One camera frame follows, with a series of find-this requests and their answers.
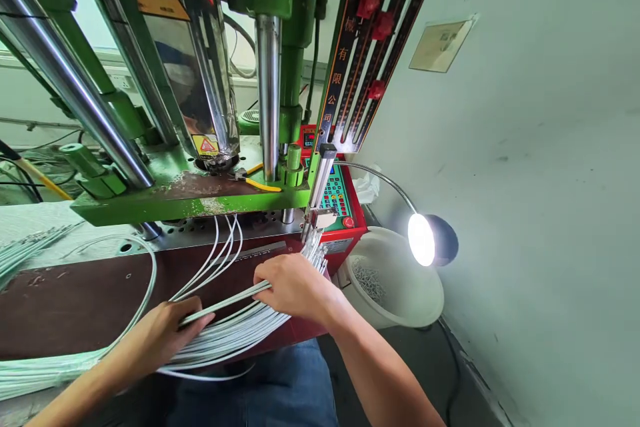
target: electrical outlet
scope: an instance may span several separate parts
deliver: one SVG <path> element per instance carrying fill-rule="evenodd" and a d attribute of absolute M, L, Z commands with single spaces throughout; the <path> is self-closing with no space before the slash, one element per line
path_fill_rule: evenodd
<path fill-rule="evenodd" d="M 128 75 L 110 75 L 113 86 L 120 90 L 128 90 L 131 88 L 131 82 Z"/>

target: yellow pliers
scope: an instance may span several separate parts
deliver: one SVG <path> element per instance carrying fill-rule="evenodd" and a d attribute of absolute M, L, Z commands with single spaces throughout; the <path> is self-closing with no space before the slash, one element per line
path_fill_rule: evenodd
<path fill-rule="evenodd" d="M 246 169 L 238 169 L 233 173 L 229 174 L 229 177 L 231 177 L 232 180 L 235 181 L 245 181 L 247 182 L 249 185 L 252 185 L 254 187 L 256 187 L 257 189 L 260 190 L 264 190 L 264 191 L 282 191 L 282 189 L 280 187 L 271 187 L 270 185 L 264 185 L 262 183 L 256 182 L 255 180 L 251 180 L 250 178 L 247 178 L 247 175 L 251 175 L 252 173 L 257 172 L 258 170 L 260 170 L 262 167 L 264 166 L 263 163 L 258 163 L 258 165 L 256 165 L 254 168 L 249 169 L 249 171 L 247 171 Z"/>

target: white bucket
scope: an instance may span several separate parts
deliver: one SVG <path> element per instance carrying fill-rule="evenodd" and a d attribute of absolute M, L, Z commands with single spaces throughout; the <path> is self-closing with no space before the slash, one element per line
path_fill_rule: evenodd
<path fill-rule="evenodd" d="M 403 236 L 380 227 L 369 231 L 333 276 L 333 283 L 378 330 L 435 322 L 445 302 L 438 273 L 415 261 Z"/>

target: cable bundle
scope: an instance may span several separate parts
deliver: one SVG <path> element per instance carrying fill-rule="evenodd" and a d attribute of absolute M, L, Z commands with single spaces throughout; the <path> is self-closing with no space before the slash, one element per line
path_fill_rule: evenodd
<path fill-rule="evenodd" d="M 45 357 L 24 360 L 8 360 L 0 362 L 0 401 L 18 397 L 21 395 L 37 392 L 46 388 L 58 386 L 64 382 L 79 377 L 82 373 L 96 365 L 104 355 L 106 355 L 140 320 L 142 314 L 147 309 L 153 286 L 155 285 L 155 277 L 157 274 L 157 264 L 155 261 L 155 253 L 146 244 L 146 242 L 129 236 L 107 236 L 98 240 L 92 240 L 82 246 L 74 249 L 68 255 L 77 250 L 102 242 L 104 240 L 112 240 L 124 238 L 130 242 L 140 244 L 151 255 L 151 279 L 138 310 L 129 322 L 124 331 L 114 340 L 108 347 L 93 350 L 92 352 L 83 352 L 81 354 L 69 354 L 64 356 Z"/>
<path fill-rule="evenodd" d="M 193 293 L 200 287 L 212 282 L 215 278 L 220 276 L 220 274 L 222 274 L 222 272 L 224 272 L 240 254 L 243 235 L 242 229 L 237 221 L 237 216 L 234 216 L 233 224 L 229 221 L 229 218 L 225 216 L 227 225 L 229 226 L 229 237 L 217 257 L 211 260 L 219 238 L 217 218 L 214 219 L 216 234 L 211 253 L 207 256 L 207 259 L 196 274 L 171 298 L 172 301 L 183 300 L 193 295 Z M 235 241 L 236 229 L 239 232 L 240 244 L 235 255 L 229 260 L 233 242 Z M 320 246 L 321 236 L 322 231 L 312 231 L 301 253 L 319 271 L 322 272 L 323 269 L 326 268 L 327 261 L 325 260 L 326 248 L 324 246 Z M 67 255 L 71 255 L 76 251 L 82 251 L 98 242 L 117 238 L 126 239 L 130 242 L 140 244 L 147 250 L 149 255 L 151 255 L 151 278 L 149 279 L 149 285 L 145 296 L 135 315 L 129 322 L 129 325 L 127 325 L 118 338 L 106 348 L 92 352 L 83 352 L 81 354 L 0 362 L 0 401 L 58 386 L 64 382 L 75 379 L 98 363 L 104 355 L 109 353 L 109 351 L 140 319 L 143 312 L 147 309 L 147 304 L 149 303 L 149 298 L 151 297 L 151 292 L 153 291 L 157 275 L 155 253 L 146 242 L 139 238 L 130 236 L 107 236 L 87 242 Z M 219 262 L 219 259 L 223 254 L 225 257 L 222 262 Z M 209 271 L 216 265 L 218 266 L 209 273 Z M 268 282 L 260 282 L 253 287 L 230 297 L 229 299 L 186 317 L 183 320 L 183 324 L 187 324 L 208 313 L 215 312 L 221 308 L 234 304 L 235 302 L 251 297 L 270 287 L 271 286 Z M 246 352 L 264 340 L 288 319 L 288 315 L 279 314 L 265 304 L 254 301 L 225 319 L 207 326 L 200 335 L 178 352 L 167 366 L 159 369 L 158 372 L 196 380 L 228 380 L 230 378 L 200 377 L 184 374 L 180 371 L 210 366 L 228 360 L 242 352 Z"/>
<path fill-rule="evenodd" d="M 320 272 L 327 266 L 326 247 L 320 246 L 321 236 L 322 232 L 320 231 L 311 232 L 301 252 Z M 186 317 L 183 324 L 188 324 L 211 312 L 252 297 L 268 288 L 271 288 L 271 284 L 263 280 L 233 297 Z M 218 364 L 242 354 L 262 342 L 288 319 L 288 315 L 280 314 L 256 300 L 238 312 L 205 327 L 200 335 L 171 359 L 169 365 L 159 369 L 158 372 L 183 378 L 218 380 L 182 374 L 180 370 Z"/>
<path fill-rule="evenodd" d="M 48 247 L 60 237 L 75 229 L 79 222 L 73 225 L 50 228 L 46 232 L 37 232 L 20 240 L 14 240 L 0 247 L 0 292 L 9 280 L 18 272 L 18 267 L 25 260 L 33 257 L 42 249 Z"/>

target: black vertical scale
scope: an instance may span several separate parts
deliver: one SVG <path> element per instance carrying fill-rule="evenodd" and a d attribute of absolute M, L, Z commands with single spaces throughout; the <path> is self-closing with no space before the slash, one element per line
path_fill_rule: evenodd
<path fill-rule="evenodd" d="M 385 0 L 380 0 L 380 9 Z M 348 113 L 351 111 L 351 100 L 355 95 L 358 84 L 360 82 L 360 76 L 362 70 L 364 70 L 365 62 L 367 60 L 367 54 L 371 46 L 371 34 L 373 33 L 373 22 L 375 15 L 372 15 L 369 19 L 362 19 L 359 25 L 358 36 L 356 39 L 355 48 L 353 51 L 353 60 L 351 61 L 351 68 L 349 69 L 349 76 L 346 82 L 344 82 L 344 92 L 342 95 L 342 101 L 340 102 L 340 109 L 337 113 L 337 121 L 335 122 L 335 130 L 331 141 L 334 144 L 343 143 L 342 133 L 347 122 Z"/>
<path fill-rule="evenodd" d="M 405 43 L 407 42 L 407 38 L 409 36 L 409 33 L 411 32 L 411 28 L 413 27 L 413 24 L 415 22 L 416 17 L 418 16 L 418 12 L 422 7 L 423 2 L 424 0 L 411 0 L 411 4 L 407 9 L 405 18 L 402 22 L 402 26 L 400 26 L 400 30 L 398 30 L 395 41 L 393 42 L 393 46 L 391 48 L 391 52 L 389 54 L 389 58 L 382 72 L 381 80 L 385 83 L 385 86 L 389 85 L 389 80 L 391 79 L 393 71 L 395 70 L 395 66 L 398 63 L 400 55 L 402 54 L 402 50 L 405 47 Z M 369 108 L 369 111 L 367 112 L 367 115 L 365 116 L 363 128 L 360 134 L 358 135 L 356 151 L 360 150 L 360 146 L 362 145 L 365 138 L 367 137 L 367 132 L 369 131 L 369 127 L 371 127 L 371 121 L 373 120 L 373 117 L 375 116 L 381 101 L 382 99 L 371 101 L 371 106 Z"/>
<path fill-rule="evenodd" d="M 391 0 L 390 6 L 393 10 L 393 24 L 398 25 L 400 22 L 400 14 L 402 13 L 402 8 L 407 0 Z M 391 44 L 391 40 L 393 35 L 388 36 L 382 42 L 376 42 L 375 47 L 373 48 L 373 55 L 371 56 L 371 61 L 369 62 L 369 66 L 367 68 L 367 74 L 365 76 L 365 80 L 363 82 L 362 88 L 360 89 L 360 94 L 358 95 L 358 100 L 354 104 L 354 108 L 357 110 L 351 117 L 351 122 L 349 122 L 349 133 L 347 134 L 347 139 L 354 145 L 352 147 L 352 151 L 357 151 L 359 148 L 357 147 L 357 142 L 355 138 L 355 133 L 357 131 L 358 126 L 360 125 L 360 120 L 362 119 L 362 115 L 365 113 L 367 109 L 367 104 L 369 102 L 368 94 L 369 87 L 371 86 L 371 82 L 376 80 L 380 69 L 382 68 L 382 62 L 385 58 L 389 45 Z"/>
<path fill-rule="evenodd" d="M 326 79 L 327 88 L 323 98 L 323 109 L 320 118 L 320 127 L 318 135 L 315 138 L 314 151 L 320 148 L 320 145 L 327 143 L 333 116 L 337 107 L 340 92 L 342 91 L 341 79 L 347 72 L 347 64 L 351 56 L 353 41 L 355 40 L 358 29 L 356 12 L 358 10 L 359 0 L 341 0 L 340 5 L 344 5 L 342 16 L 337 22 L 337 30 L 334 35 L 333 63 L 329 70 L 329 76 Z"/>

